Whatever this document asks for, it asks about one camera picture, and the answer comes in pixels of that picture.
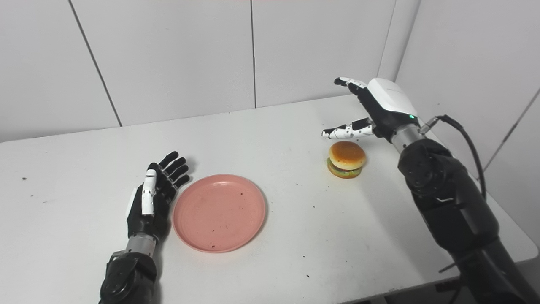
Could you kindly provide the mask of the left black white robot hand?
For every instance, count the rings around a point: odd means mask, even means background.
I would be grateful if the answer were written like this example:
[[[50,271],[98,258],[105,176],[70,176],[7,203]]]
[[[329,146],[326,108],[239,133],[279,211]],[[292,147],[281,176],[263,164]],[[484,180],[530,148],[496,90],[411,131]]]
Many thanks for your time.
[[[168,234],[170,208],[181,187],[190,181],[188,171],[186,159],[177,151],[147,167],[127,214],[128,237],[144,233],[160,241]]]

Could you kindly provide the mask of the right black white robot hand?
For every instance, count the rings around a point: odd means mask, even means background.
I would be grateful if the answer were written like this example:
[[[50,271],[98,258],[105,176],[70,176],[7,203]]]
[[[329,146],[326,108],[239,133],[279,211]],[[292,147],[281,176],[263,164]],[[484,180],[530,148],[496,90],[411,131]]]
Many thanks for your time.
[[[323,138],[344,140],[375,135],[397,149],[422,138],[417,111],[395,82],[374,78],[366,84],[347,77],[337,77],[334,84],[348,88],[367,111],[368,117],[324,129],[321,133]]]

